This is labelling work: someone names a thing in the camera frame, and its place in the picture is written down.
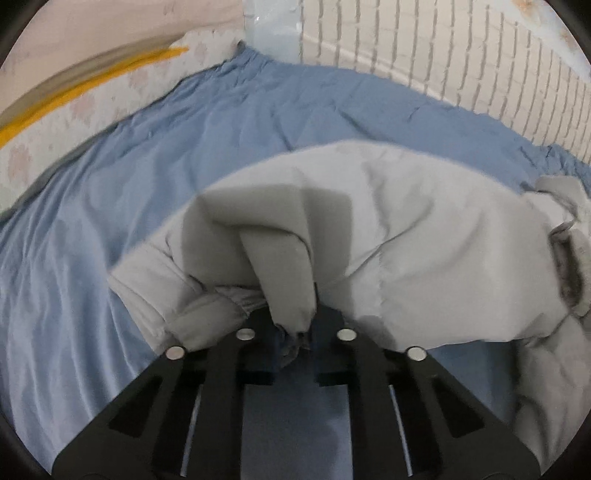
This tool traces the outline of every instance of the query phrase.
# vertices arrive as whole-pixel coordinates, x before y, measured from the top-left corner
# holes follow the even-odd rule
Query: black metal bracket
[[[355,480],[534,480],[534,455],[425,350],[382,350],[320,307],[311,348],[320,385],[347,385]],[[268,309],[208,351],[173,347],[58,456],[56,480],[239,480],[243,388],[271,385],[282,333]]]

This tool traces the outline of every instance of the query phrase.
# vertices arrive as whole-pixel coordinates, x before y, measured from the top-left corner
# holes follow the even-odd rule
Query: mattress
[[[390,142],[450,158],[516,192],[541,174],[576,175],[591,187],[591,169],[561,147],[536,147],[488,116],[376,76],[284,64],[247,48],[184,80],[94,139],[0,230],[0,406],[45,468],[154,359],[109,291],[108,271],[214,181],[282,152],[345,139]],[[436,355],[510,420],[510,346],[479,342],[445,347]],[[298,368],[307,367],[296,365],[286,375]],[[297,378],[276,395],[291,395],[290,388],[306,382],[303,373]],[[342,392],[323,390],[301,402],[321,418],[291,430],[295,439],[306,437],[303,449],[291,452],[293,478],[348,478],[345,400]],[[262,400],[247,399],[248,405],[245,422],[252,432],[266,407]],[[286,414],[277,412],[279,418]],[[288,466],[287,460],[262,461],[268,443],[285,427],[276,430],[272,418],[268,424],[245,447],[250,478],[277,478],[277,469]],[[312,460],[308,448],[314,444],[307,437],[313,433],[319,434],[316,445],[330,438],[333,446],[319,446]]]

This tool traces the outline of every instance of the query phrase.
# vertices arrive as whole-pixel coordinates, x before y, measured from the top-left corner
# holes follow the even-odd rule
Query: blue bedsheet
[[[217,179],[285,151],[349,138],[452,158],[516,191],[541,173],[576,174],[591,187],[587,166],[559,148],[533,147],[486,116],[377,77],[281,64],[246,49],[101,135],[2,225],[0,404],[42,465],[50,468],[154,359],[107,286],[122,255]],[[509,350],[476,343],[436,355],[507,418]],[[308,387],[289,393],[304,382],[296,375],[306,369],[302,362],[286,371],[295,380],[274,394],[285,408],[266,415],[265,398],[253,400],[260,392],[250,397],[246,478],[350,478],[345,398],[333,390],[303,395]],[[492,368],[499,362],[506,367]],[[304,422],[306,414],[316,422]],[[306,445],[278,446],[265,430],[271,419]],[[273,455],[284,459],[274,463]]]

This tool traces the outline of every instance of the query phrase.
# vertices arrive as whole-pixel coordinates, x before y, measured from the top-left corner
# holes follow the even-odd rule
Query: wrinkled fabric
[[[350,320],[372,318],[366,330],[391,349],[545,337],[568,311],[544,221],[453,162],[339,142],[207,188],[109,281],[158,353],[205,348],[238,328],[245,313],[210,292],[220,286],[260,289],[294,337],[310,327],[315,286]]]
[[[515,192],[540,174],[574,175],[591,187],[589,166],[561,148],[533,147],[500,122],[371,75],[286,65],[247,49],[185,80],[101,135],[1,226],[0,404],[45,468],[155,357],[109,291],[108,271],[215,181],[277,154],[347,139],[450,158]],[[511,421],[507,344],[452,345],[434,354]],[[346,409],[331,410],[326,390],[316,391],[299,411],[322,403],[319,411],[330,414],[314,424],[292,418],[293,434],[305,439],[299,444],[317,446],[291,452],[290,465],[300,459],[293,478],[344,480],[342,469],[316,475],[311,467],[342,462],[350,448]],[[250,405],[245,418],[263,414]],[[322,434],[317,443],[314,432]],[[279,443],[273,428],[259,436],[266,440],[251,445],[252,455]],[[247,478],[277,478],[265,477],[256,458],[245,464]]]
[[[535,189],[523,198],[545,217],[571,311],[552,335],[517,342],[515,432],[545,471],[591,409],[591,201],[575,177],[542,176]]]

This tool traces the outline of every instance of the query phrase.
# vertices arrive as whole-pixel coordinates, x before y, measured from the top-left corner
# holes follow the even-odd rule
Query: gray cloth
[[[390,145],[343,142],[208,188],[112,271],[156,351],[204,348],[261,290],[306,332],[320,300],[380,344],[435,348],[549,335],[566,316],[544,216],[493,180]]]
[[[523,198],[544,214],[551,238],[559,232],[567,240],[556,263],[561,292],[571,304],[571,315],[552,335],[517,343],[521,377],[514,429],[546,470],[591,408],[591,202],[575,177],[540,177],[535,188]]]

